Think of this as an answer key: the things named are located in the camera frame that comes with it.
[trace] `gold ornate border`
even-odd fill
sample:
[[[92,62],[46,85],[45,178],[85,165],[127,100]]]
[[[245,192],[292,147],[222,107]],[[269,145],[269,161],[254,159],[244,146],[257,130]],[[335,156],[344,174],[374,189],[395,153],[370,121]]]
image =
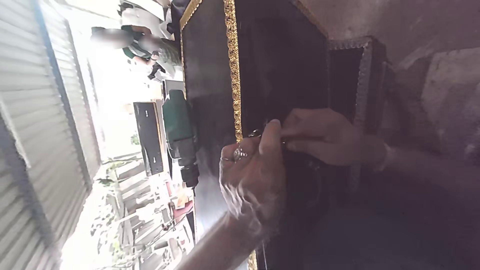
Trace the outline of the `gold ornate border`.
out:
[[[237,32],[237,17],[235,14],[235,1],[223,0],[225,12],[225,26],[227,27],[227,46],[228,59],[230,66],[230,78],[232,80],[232,98],[233,98],[233,117],[235,121],[235,137],[237,142],[243,138],[241,130],[241,92],[240,92],[240,61],[239,61],[239,46],[238,46],[238,32]],[[192,15],[197,10],[202,0],[191,0],[185,9],[185,13],[180,19],[180,48],[181,48],[181,62],[183,66],[183,81],[185,83],[185,65],[183,60],[183,28],[187,25]],[[252,251],[247,260],[249,270],[257,270],[257,256],[255,250]]]
[[[303,13],[303,15],[305,17],[307,17],[307,19],[310,21],[310,23],[312,23],[313,25],[315,25],[318,30],[320,30],[320,32],[322,32],[322,34],[325,35],[325,37],[328,38],[328,32],[327,30],[320,24],[320,22],[317,20],[317,18],[315,17],[315,15],[313,15],[313,13],[310,11],[309,8],[307,8],[302,2],[300,2],[299,0],[293,0],[292,1],[293,5],[295,5],[297,7],[298,10],[300,10],[300,12]]]
[[[188,3],[188,6],[185,9],[185,12],[180,18],[180,32],[187,25],[188,21],[190,20],[192,15],[195,13],[195,11],[197,11],[197,8],[201,3],[202,3],[202,0],[191,0],[190,3]]]
[[[240,63],[239,41],[237,33],[237,17],[235,14],[235,1],[223,0],[225,11],[225,25],[227,26],[228,59],[230,64],[230,77],[232,79],[233,117],[235,120],[235,137],[237,142],[243,138],[241,132],[241,94],[240,94]]]

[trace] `finger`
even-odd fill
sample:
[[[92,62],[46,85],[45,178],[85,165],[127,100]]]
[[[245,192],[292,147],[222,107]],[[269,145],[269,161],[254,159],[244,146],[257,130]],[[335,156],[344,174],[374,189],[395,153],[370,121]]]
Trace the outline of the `finger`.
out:
[[[284,127],[280,133],[282,137],[324,137],[335,133],[335,126],[340,126],[345,117],[331,109],[317,109],[307,118],[295,125]]]
[[[236,165],[243,166],[247,164],[250,159],[257,153],[258,144],[260,143],[260,137],[250,137],[243,138],[242,141],[238,144],[237,148],[240,148],[243,153],[246,153],[246,157],[241,157]]]
[[[313,110],[308,109],[293,109],[283,121],[283,127],[288,128],[291,126],[295,126],[301,120],[305,119]]]
[[[226,158],[229,160],[220,160],[220,173],[222,173],[223,169],[229,168],[233,164],[233,152],[237,149],[237,144],[227,145],[222,148],[222,153],[220,154],[221,158]]]
[[[287,143],[287,149],[312,155],[330,165],[351,165],[356,151],[351,145],[329,144],[321,141],[295,140]]]
[[[277,119],[273,119],[267,124],[258,147],[260,155],[269,157],[272,157],[273,155],[281,156],[281,128],[280,121]]]

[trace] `drill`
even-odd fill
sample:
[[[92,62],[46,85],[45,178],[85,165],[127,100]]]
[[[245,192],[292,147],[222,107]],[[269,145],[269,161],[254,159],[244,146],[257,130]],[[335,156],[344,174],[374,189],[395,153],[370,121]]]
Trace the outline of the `drill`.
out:
[[[180,166],[182,180],[187,187],[198,184],[198,166],[193,128],[187,101],[182,90],[170,90],[162,105],[168,152]]]

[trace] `hand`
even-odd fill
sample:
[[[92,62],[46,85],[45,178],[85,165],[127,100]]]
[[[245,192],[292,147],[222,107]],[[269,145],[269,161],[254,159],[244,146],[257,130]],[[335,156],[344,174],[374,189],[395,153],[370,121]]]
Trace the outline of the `hand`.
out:
[[[266,235],[276,227],[284,206],[286,180],[280,130],[280,121],[272,120],[261,138],[245,138],[238,145],[222,149],[223,197],[232,216],[245,222],[255,236]],[[237,148],[247,156],[234,162]]]
[[[331,109],[294,109],[281,131],[287,148],[310,154],[330,165],[381,164],[383,140],[364,135],[343,115]]]

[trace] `silver ring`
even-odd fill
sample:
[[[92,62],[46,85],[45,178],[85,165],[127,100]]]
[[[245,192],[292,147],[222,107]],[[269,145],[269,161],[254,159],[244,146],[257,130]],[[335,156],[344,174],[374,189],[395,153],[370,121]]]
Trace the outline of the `silver ring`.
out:
[[[246,157],[248,157],[248,154],[243,152],[243,149],[241,147],[235,149],[235,151],[233,152],[233,160],[235,161],[235,163],[237,163],[237,161],[239,161],[241,158]]]
[[[224,157],[220,157],[220,160],[234,162],[234,160],[233,160],[233,159],[227,159],[227,158],[224,158]]]

